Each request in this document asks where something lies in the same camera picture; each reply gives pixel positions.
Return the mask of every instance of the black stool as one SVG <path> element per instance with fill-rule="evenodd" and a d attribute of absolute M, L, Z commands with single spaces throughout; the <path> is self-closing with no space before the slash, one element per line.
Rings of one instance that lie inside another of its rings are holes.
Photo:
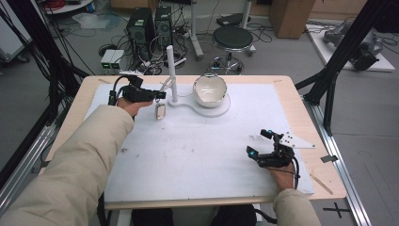
<path fill-rule="evenodd" d="M 244 64 L 232 57 L 231 53 L 246 50 L 252 45 L 252 41 L 252 35 L 244 28 L 226 25 L 216 29 L 212 35 L 212 43 L 227 53 L 226 56 L 218 56 L 211 62 L 211 71 L 217 74 L 241 74 Z"/>

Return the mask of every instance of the white board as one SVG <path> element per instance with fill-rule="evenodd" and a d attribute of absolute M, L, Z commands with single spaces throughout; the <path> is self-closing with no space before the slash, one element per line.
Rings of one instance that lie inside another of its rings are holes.
<path fill-rule="evenodd" d="M 160 85 L 143 85 L 160 89 Z M 179 94 L 192 86 L 178 85 Z M 88 114 L 106 105 L 112 85 L 98 87 Z M 133 132 L 122 145 L 105 190 L 106 202 L 180 201 L 276 195 L 267 169 L 247 157 L 247 145 L 271 153 L 273 142 L 261 129 L 291 132 L 273 85 L 228 84 L 231 108 L 204 118 L 188 107 L 167 105 L 154 118 L 154 105 L 141 108 Z M 314 193 L 298 151 L 299 190 Z"/>
<path fill-rule="evenodd" d="M 306 24 L 306 27 L 308 30 L 320 30 L 323 27 L 320 25 L 311 25 L 311 24 Z M 311 32 L 308 33 L 309 36 L 311 37 L 311 40 L 313 41 L 313 44 L 316 46 L 317 52 L 320 55 L 320 58 L 322 58 L 323 62 L 325 64 L 328 63 L 328 61 L 331 59 L 332 54 L 334 54 L 334 51 L 337 49 L 334 47 L 334 44 L 332 43 L 324 43 L 323 42 L 323 37 L 326 31 L 322 31 L 319 33 L 316 32 Z M 381 54 L 378 54 L 375 56 L 379 61 L 374 63 L 369 69 L 366 71 L 372 71 L 372 72 L 393 72 L 395 68 L 390 64 L 390 62 L 384 58 Z M 346 62 L 345 66 L 343 66 L 344 69 L 347 70 L 356 70 L 352 63 L 349 61 Z"/>

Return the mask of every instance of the table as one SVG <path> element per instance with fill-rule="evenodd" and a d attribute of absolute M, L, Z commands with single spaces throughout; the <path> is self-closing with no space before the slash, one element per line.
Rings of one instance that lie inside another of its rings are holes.
<path fill-rule="evenodd" d="M 228 84 L 272 84 L 279 96 L 280 103 L 285 112 L 292 132 L 310 143 L 316 145 L 315 149 L 301 149 L 302 159 L 311 176 L 311 183 L 315 193 L 311 200 L 341 199 L 344 198 L 345 188 L 335 168 L 330 162 L 323 163 L 321 157 L 327 155 L 324 144 L 311 121 L 311 118 L 303 105 L 291 78 L 283 75 L 246 75 L 246 76 L 222 76 Z M 145 84 L 159 84 L 166 80 L 167 76 L 143 76 Z M 198 77 L 195 75 L 177 76 L 178 84 L 193 84 Z M 73 133 L 84 120 L 91 105 L 94 93 L 100 84 L 112 84 L 116 76 L 91 76 L 87 77 L 72 104 L 63 125 L 60 128 L 54 145 L 47 156 L 47 160 L 53 157 L 54 151 Z M 136 202 L 105 204 L 107 209 L 127 209 L 143 207 L 173 207 L 173 206 L 198 206 L 220 205 L 229 203 L 259 203 L 271 202 L 273 197 L 243 197 L 237 199 L 196 199 L 171 202 Z"/>

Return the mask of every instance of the beige jacket sleeve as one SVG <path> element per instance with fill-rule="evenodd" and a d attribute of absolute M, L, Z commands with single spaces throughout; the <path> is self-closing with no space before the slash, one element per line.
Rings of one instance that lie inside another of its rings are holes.
<path fill-rule="evenodd" d="M 88 225 L 132 117 L 116 106 L 99 106 L 55 152 L 0 225 Z"/>
<path fill-rule="evenodd" d="M 308 197 L 294 189 L 285 189 L 273 202 L 279 226 L 321 225 Z"/>

